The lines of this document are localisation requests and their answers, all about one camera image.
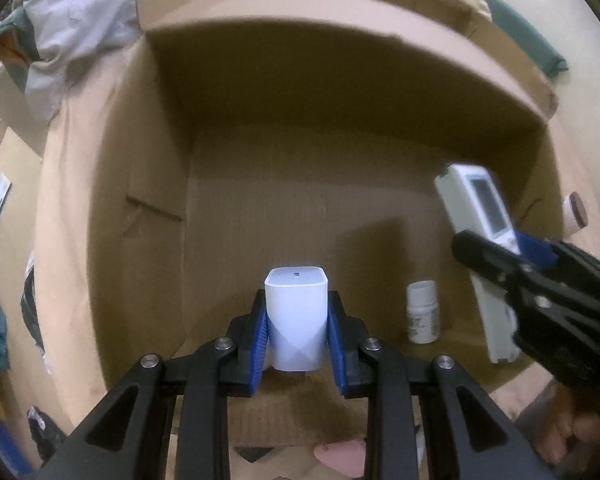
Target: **white plastic container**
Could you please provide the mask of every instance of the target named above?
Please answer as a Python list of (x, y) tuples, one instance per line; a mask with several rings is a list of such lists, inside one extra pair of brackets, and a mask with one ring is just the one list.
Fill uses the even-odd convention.
[(327, 345), (328, 280), (320, 267), (279, 267), (264, 281), (271, 364), (318, 370)]
[(411, 283), (407, 287), (407, 321), (409, 341), (432, 343), (440, 335), (440, 308), (436, 282)]

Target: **metal bolt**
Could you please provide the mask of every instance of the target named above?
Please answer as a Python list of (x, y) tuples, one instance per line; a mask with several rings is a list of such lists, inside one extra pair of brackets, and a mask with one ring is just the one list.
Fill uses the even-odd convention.
[(155, 368), (160, 362), (160, 358), (156, 354), (147, 354), (140, 359), (142, 368)]
[(436, 364), (445, 370), (451, 370), (456, 365), (456, 362), (448, 355), (439, 355), (436, 357)]
[(382, 348), (382, 342), (377, 337), (367, 337), (362, 342), (362, 348), (370, 352), (375, 352)]
[(234, 345), (234, 340), (227, 336), (216, 339), (216, 348), (218, 350), (228, 350)]
[(536, 296), (536, 305), (540, 308), (549, 308), (551, 306), (551, 301), (544, 296)]

